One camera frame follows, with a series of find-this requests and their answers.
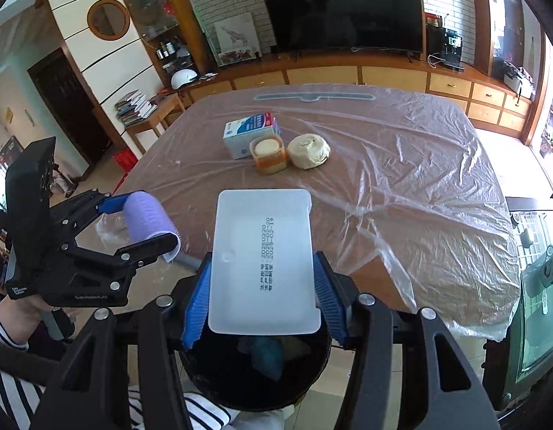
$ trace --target silver screw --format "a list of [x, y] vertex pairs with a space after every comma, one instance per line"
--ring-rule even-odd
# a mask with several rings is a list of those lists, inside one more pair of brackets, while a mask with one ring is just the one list
[[372, 294], [362, 293], [358, 296], [358, 302], [363, 306], [373, 306], [376, 303], [376, 299]]
[[96, 320], [105, 320], [109, 317], [109, 310], [105, 307], [102, 307], [101, 309], [97, 309], [94, 312], [94, 317]]
[[422, 309], [422, 317], [428, 320], [434, 320], [436, 318], [436, 311], [434, 309], [430, 309], [430, 307], [426, 307]]
[[155, 302], [159, 307], [169, 307], [173, 304], [173, 298], [167, 294], [164, 294], [163, 296], [159, 296]]

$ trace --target television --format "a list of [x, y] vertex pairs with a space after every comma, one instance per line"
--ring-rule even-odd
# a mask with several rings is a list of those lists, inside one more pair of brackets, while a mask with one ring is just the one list
[[280, 51], [373, 47], [421, 53], [421, 0], [265, 0]]

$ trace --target stack of books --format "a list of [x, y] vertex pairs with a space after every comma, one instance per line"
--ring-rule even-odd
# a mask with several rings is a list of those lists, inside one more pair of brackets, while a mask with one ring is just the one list
[[147, 119], [157, 105], [149, 102], [141, 90], [133, 90], [121, 97], [115, 104], [115, 108], [117, 119], [124, 123], [124, 126], [131, 126]]

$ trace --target plastic tablecloth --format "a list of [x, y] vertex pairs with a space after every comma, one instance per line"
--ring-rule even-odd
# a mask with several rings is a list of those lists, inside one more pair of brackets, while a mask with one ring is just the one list
[[[259, 175], [252, 158], [232, 160], [225, 124], [267, 111], [285, 143], [307, 132], [324, 137], [329, 160], [270, 176]], [[475, 129], [452, 101], [324, 84], [209, 96], [148, 150], [120, 192], [154, 195], [183, 251], [202, 257], [213, 247], [218, 194], [245, 188], [308, 190], [313, 249], [390, 307], [429, 306], [458, 334], [505, 337], [520, 296], [508, 208]], [[90, 242], [101, 237], [106, 249], [127, 243], [119, 215], [104, 216], [95, 230]], [[164, 266], [153, 269], [153, 283]], [[150, 301], [133, 289], [132, 301]]]

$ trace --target circular window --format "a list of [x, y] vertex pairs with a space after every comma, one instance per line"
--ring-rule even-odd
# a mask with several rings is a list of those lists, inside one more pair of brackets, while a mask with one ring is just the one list
[[91, 32], [103, 40], [121, 39], [129, 29], [129, 13], [117, 0], [96, 1], [87, 13]]

